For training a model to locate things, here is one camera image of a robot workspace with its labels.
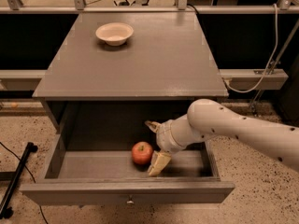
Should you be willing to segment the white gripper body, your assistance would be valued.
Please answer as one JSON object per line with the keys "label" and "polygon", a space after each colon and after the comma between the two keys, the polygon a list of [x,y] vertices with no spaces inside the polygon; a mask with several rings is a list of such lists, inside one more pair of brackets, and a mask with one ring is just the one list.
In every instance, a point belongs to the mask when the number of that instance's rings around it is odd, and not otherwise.
{"label": "white gripper body", "polygon": [[173,137],[171,129],[172,123],[173,120],[170,119],[158,125],[156,132],[156,143],[162,151],[175,154],[180,152],[183,147],[180,146]]}

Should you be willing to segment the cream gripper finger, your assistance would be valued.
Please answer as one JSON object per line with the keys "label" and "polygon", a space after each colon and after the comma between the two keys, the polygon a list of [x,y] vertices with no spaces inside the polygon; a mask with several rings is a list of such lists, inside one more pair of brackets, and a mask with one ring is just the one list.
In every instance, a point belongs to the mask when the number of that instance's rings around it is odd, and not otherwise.
{"label": "cream gripper finger", "polygon": [[154,151],[148,169],[149,176],[157,176],[171,161],[171,155],[164,151]]}
{"label": "cream gripper finger", "polygon": [[157,133],[161,124],[159,122],[156,121],[150,121],[150,120],[146,120],[145,121],[145,125],[154,133]]}

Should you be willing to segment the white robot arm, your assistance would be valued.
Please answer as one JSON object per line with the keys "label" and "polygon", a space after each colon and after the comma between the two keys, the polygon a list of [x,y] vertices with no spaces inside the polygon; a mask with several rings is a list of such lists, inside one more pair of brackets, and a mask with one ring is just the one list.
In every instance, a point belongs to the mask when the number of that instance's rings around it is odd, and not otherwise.
{"label": "white robot arm", "polygon": [[234,138],[264,155],[299,171],[299,128],[241,116],[208,99],[194,101],[185,115],[164,123],[148,121],[160,148],[151,158],[148,173],[156,176],[174,154],[193,143],[217,135]]}

